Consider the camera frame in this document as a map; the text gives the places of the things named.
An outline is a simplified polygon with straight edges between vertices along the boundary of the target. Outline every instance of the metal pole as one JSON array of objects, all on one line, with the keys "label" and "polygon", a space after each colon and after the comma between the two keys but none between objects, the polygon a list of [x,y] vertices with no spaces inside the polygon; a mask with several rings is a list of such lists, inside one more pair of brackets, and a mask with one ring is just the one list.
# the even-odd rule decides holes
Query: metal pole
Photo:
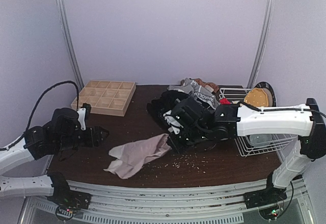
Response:
[{"label": "metal pole", "polygon": [[267,41],[267,36],[268,36],[269,28],[270,28],[270,22],[271,22],[271,16],[273,13],[273,9],[274,9],[274,3],[275,3],[275,0],[267,0],[263,27],[262,27],[261,34],[260,34],[260,40],[259,40],[258,49],[256,52],[254,66],[253,66],[253,69],[252,69],[250,77],[249,77],[247,88],[252,88],[254,83],[256,82],[258,71],[259,71],[259,68],[260,68],[260,65],[262,62],[262,58],[263,58],[263,55],[265,52],[265,48],[266,48],[266,41]]},{"label": "metal pole", "polygon": [[59,10],[59,17],[61,20],[62,24],[62,31],[64,34],[65,42],[67,45],[69,57],[70,57],[70,64],[76,79],[76,83],[81,90],[84,87],[84,82],[82,79],[82,75],[79,70],[78,62],[76,59],[76,54],[72,45],[72,40],[70,36],[70,30],[69,30],[69,25],[68,25],[68,20],[67,20],[67,14],[66,14],[66,8],[65,8],[65,2],[64,0],[57,0],[57,6]]}]

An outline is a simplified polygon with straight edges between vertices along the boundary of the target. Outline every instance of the red object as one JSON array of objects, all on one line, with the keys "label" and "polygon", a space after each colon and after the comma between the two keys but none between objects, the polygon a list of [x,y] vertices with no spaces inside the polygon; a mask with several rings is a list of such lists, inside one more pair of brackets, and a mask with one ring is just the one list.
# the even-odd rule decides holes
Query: red object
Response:
[{"label": "red object", "polygon": [[221,104],[231,104],[231,103],[229,102],[229,100],[227,100],[226,98],[222,98],[222,99],[220,100],[220,103],[221,103]]}]

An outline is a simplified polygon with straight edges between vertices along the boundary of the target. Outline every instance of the dark wood tabletop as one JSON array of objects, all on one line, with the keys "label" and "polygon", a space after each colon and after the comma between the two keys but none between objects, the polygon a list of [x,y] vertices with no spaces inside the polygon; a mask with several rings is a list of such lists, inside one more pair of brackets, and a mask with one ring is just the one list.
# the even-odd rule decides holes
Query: dark wood tabletop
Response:
[{"label": "dark wood tabletop", "polygon": [[110,131],[98,148],[79,148],[65,161],[55,156],[49,172],[61,172],[66,179],[101,185],[124,187],[198,187],[215,186],[265,179],[279,165],[275,152],[241,157],[233,140],[201,144],[182,155],[170,151],[162,158],[144,165],[133,177],[122,180],[105,172],[113,157],[108,151],[118,145],[147,139],[166,131],[149,116],[146,104],[159,98],[167,86],[137,86],[124,117],[91,114],[88,126],[102,126]]}]

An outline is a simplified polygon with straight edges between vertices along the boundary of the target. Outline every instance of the metal wire basket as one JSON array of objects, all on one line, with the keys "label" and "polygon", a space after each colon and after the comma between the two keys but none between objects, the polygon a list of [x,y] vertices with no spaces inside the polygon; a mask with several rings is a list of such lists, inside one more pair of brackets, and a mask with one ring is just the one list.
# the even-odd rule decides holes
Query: metal wire basket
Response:
[{"label": "metal wire basket", "polygon": [[[247,88],[220,88],[219,98],[226,98],[230,102],[244,100],[251,89]],[[297,135],[292,134],[272,134],[272,140],[261,142],[252,146],[249,136],[242,136],[235,139],[239,153],[242,157],[257,154],[265,154],[284,149],[290,142],[297,140]]]}]

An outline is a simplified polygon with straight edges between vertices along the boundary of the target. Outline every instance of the wooden compartment tray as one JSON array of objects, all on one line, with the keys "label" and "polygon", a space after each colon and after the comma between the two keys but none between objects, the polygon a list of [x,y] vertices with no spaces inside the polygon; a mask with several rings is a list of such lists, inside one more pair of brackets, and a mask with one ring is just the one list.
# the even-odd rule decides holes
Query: wooden compartment tray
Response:
[{"label": "wooden compartment tray", "polygon": [[[135,82],[92,80],[79,93],[79,107],[88,103],[93,114],[124,116],[135,90]],[[77,98],[71,107],[76,105]]]}]

